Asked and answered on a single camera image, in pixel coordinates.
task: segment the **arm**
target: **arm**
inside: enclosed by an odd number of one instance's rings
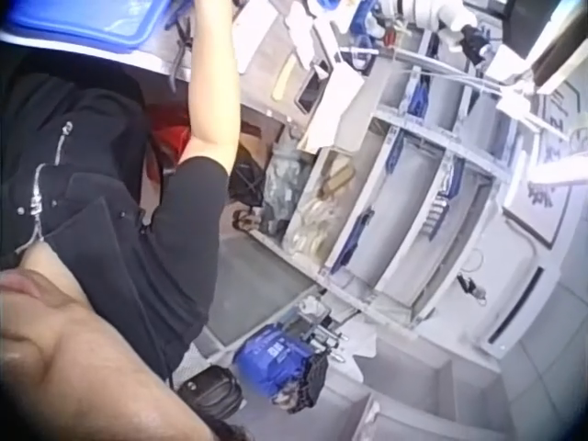
[[[231,174],[239,142],[239,74],[232,46],[231,0],[195,0],[196,30],[188,94],[192,137],[183,163],[205,156]]]

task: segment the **paper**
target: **paper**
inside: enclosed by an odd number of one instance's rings
[[[311,34],[312,17],[306,14],[306,10],[300,2],[293,2],[285,21],[290,38],[296,46],[296,54],[300,64],[308,71],[314,59],[314,41]]]
[[[249,67],[276,18],[277,11],[269,0],[250,0],[232,22],[232,44],[239,74]]]
[[[364,84],[362,76],[346,62],[333,67],[329,82],[307,129],[303,150],[316,154],[322,147],[332,147],[339,122],[353,98]]]

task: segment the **blue bag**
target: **blue bag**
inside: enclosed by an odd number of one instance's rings
[[[274,397],[292,380],[304,374],[314,351],[301,340],[286,335],[281,325],[269,324],[237,351],[234,363],[259,393]]]

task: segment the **shelving unit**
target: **shelving unit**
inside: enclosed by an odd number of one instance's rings
[[[516,124],[495,109],[494,98],[472,99],[477,92],[470,86],[444,73],[429,75],[429,69],[475,75],[463,54],[437,46],[435,38],[415,32],[400,41],[396,54],[379,60],[390,73],[384,86],[372,85],[382,92],[379,103],[366,109],[371,122],[361,147],[351,155],[336,146],[319,153],[284,242],[252,232],[341,300],[410,337],[479,240],[494,200],[510,184],[515,148]],[[418,54],[413,59],[435,59],[425,69],[403,56],[411,51]],[[464,164],[460,190],[435,234],[425,235],[422,228],[457,161]],[[306,208],[325,179],[347,164],[355,176],[328,201],[334,209],[323,220],[320,251],[295,249],[293,237],[312,223]]]
[[[423,234],[416,234],[414,242],[397,269],[380,280],[376,290],[412,308],[424,287],[436,273],[454,241],[466,237],[462,231],[466,218],[474,215],[472,206],[476,198],[487,200],[488,192],[480,193],[480,179],[466,171],[462,181],[462,191],[451,201],[447,216],[433,240]]]

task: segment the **light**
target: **light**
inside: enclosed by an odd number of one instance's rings
[[[588,156],[568,156],[554,163],[538,164],[529,168],[527,178],[529,182],[540,185],[588,181]]]

